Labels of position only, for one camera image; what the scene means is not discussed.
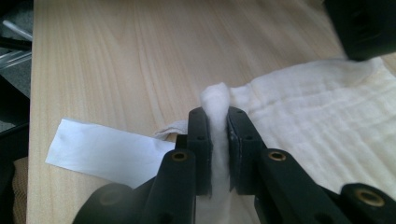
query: wooden table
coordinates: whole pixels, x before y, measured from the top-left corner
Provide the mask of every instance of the wooden table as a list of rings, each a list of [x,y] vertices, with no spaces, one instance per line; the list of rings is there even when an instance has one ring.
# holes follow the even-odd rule
[[[106,183],[45,163],[61,118],[152,135],[209,85],[342,55],[318,0],[35,0],[34,25],[28,223],[71,223]]]

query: wooden surface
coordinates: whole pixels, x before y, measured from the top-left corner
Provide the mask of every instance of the wooden surface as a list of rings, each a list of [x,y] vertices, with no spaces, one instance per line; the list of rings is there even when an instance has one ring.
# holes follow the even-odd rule
[[[342,55],[318,0],[35,0],[34,28],[28,223],[71,223],[106,183],[45,163],[61,118],[152,135],[209,85]]]

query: black object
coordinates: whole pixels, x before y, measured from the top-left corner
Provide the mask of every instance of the black object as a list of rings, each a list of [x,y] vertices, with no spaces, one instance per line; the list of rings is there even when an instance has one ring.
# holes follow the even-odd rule
[[[326,0],[324,5],[349,59],[396,51],[395,0]]]
[[[16,40],[0,36],[0,48],[32,50],[32,42],[26,40]]]
[[[288,152],[267,148],[243,110],[230,107],[227,120],[231,189],[255,195],[261,223],[396,223],[396,202],[381,190],[349,184],[338,195],[322,188]],[[192,110],[189,134],[177,137],[155,178],[134,190],[119,184],[100,188],[74,223],[194,223],[195,196],[211,192],[207,127],[204,110]]]
[[[0,1],[0,17],[9,12],[15,7],[21,0],[1,0]]]
[[[13,223],[13,162],[28,155],[29,107],[29,98],[0,76],[0,120],[15,125],[0,133],[0,223]]]

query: black plastic part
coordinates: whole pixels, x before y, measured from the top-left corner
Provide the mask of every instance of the black plastic part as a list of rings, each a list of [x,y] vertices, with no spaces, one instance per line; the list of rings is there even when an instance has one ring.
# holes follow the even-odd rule
[[[386,193],[364,184],[344,185],[341,207],[354,223],[396,223],[396,202]]]
[[[260,223],[282,223],[282,216],[261,179],[259,180],[258,191],[254,197],[254,208],[256,209]]]
[[[324,5],[349,59],[396,51],[395,0],[326,0]]]
[[[187,149],[196,158],[196,195],[211,195],[212,142],[207,116],[201,107],[189,114]]]
[[[321,189],[327,194],[327,196],[332,200],[333,203],[335,203],[339,207],[340,203],[340,195],[338,195],[335,192],[332,192],[329,189],[321,187]]]
[[[187,149],[187,135],[186,134],[178,134],[176,137],[175,148],[178,149]]]
[[[154,179],[139,188],[108,184],[96,190],[80,208],[74,224],[138,223]]]
[[[258,164],[264,195],[271,195],[282,223],[350,223],[288,152],[270,148]]]
[[[139,223],[188,224],[195,220],[195,156],[185,149],[165,154]]]
[[[230,189],[238,194],[256,193],[259,172],[255,160],[266,149],[259,133],[245,111],[230,107],[228,110],[228,138],[230,144]]]

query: white paper strip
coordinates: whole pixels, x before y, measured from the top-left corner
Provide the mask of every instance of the white paper strip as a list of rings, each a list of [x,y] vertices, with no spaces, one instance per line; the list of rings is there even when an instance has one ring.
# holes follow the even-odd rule
[[[46,163],[132,188],[154,177],[175,143],[98,124],[62,119]]]

